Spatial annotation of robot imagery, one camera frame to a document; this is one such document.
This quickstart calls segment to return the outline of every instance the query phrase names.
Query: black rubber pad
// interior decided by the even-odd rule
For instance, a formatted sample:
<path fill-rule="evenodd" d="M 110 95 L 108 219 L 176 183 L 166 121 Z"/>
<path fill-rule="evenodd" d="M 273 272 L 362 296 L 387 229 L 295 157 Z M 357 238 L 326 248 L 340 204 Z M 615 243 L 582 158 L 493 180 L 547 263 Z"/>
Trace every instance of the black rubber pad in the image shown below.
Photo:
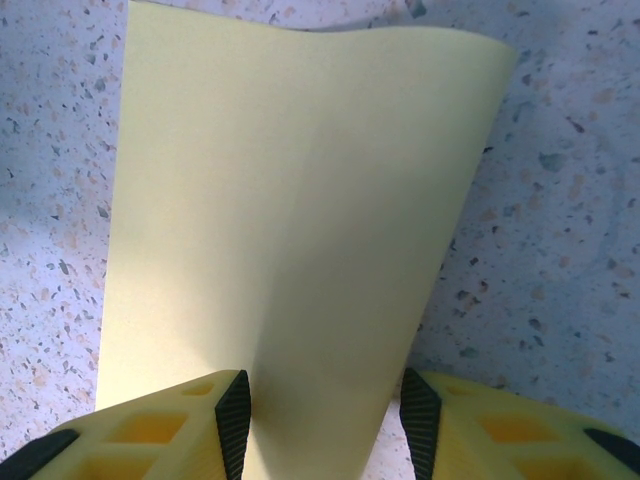
<path fill-rule="evenodd" d="M 412 368 L 407 368 L 400 393 L 400 421 L 407 434 L 416 480 L 431 480 L 436 463 L 442 400 Z"/>
<path fill-rule="evenodd" d="M 227 480 L 240 480 L 251 421 L 249 376 L 241 370 L 216 405 L 216 422 Z"/>
<path fill-rule="evenodd" d="M 585 428 L 591 440 L 604 448 L 609 454 L 616 457 L 634 473 L 640 475 L 640 446 L 633 443 L 628 438 L 605 432 L 597 428 Z"/>
<path fill-rule="evenodd" d="M 30 441 L 0 464 L 0 480 L 27 480 L 71 445 L 80 434 L 66 429 Z"/>

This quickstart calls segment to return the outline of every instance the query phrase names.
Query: yellow plastic part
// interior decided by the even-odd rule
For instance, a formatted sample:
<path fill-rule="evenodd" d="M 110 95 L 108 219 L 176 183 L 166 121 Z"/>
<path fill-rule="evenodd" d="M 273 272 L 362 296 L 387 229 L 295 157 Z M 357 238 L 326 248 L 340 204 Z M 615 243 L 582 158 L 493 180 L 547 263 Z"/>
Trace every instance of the yellow plastic part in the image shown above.
<path fill-rule="evenodd" d="M 237 371 L 219 371 L 77 418 L 80 436 L 33 480 L 226 480 L 215 406 Z"/>
<path fill-rule="evenodd" d="M 438 373 L 442 400 L 433 480 L 638 480 L 584 433 L 622 433 L 592 418 Z"/>

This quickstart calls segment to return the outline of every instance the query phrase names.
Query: granite countertop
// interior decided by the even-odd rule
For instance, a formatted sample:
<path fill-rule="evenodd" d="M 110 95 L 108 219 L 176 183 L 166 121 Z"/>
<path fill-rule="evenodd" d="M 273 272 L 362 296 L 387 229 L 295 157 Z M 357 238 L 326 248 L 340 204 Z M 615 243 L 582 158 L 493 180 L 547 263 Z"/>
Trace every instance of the granite countertop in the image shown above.
<path fill-rule="evenodd" d="M 447 26 L 516 47 L 410 362 L 640 438 L 640 2 L 163 3 L 294 28 Z M 93 408 L 126 12 L 0 0 L 0 458 Z M 407 457 L 393 404 L 365 477 L 412 478 Z"/>

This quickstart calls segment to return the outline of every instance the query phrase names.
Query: terrazzo surface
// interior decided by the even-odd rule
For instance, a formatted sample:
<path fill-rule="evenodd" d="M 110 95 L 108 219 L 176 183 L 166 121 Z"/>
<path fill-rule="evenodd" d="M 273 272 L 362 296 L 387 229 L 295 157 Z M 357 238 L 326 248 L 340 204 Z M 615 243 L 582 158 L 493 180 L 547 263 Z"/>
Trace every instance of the terrazzo surface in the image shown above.
<path fill-rule="evenodd" d="M 640 2 L 163 3 L 301 29 L 447 26 L 517 48 L 410 363 L 640 439 Z M 93 408 L 126 13 L 0 0 L 0 458 Z M 412 475 L 394 403 L 365 478 Z"/>

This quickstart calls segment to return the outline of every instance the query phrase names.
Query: curved paper sheet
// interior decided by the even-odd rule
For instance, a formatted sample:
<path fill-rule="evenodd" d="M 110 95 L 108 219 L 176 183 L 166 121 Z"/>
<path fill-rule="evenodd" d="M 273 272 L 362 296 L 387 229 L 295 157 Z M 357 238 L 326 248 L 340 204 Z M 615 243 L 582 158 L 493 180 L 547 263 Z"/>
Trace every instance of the curved paper sheet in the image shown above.
<path fill-rule="evenodd" d="M 248 369 L 245 477 L 357 478 L 513 61 L 130 3 L 98 407 Z"/>

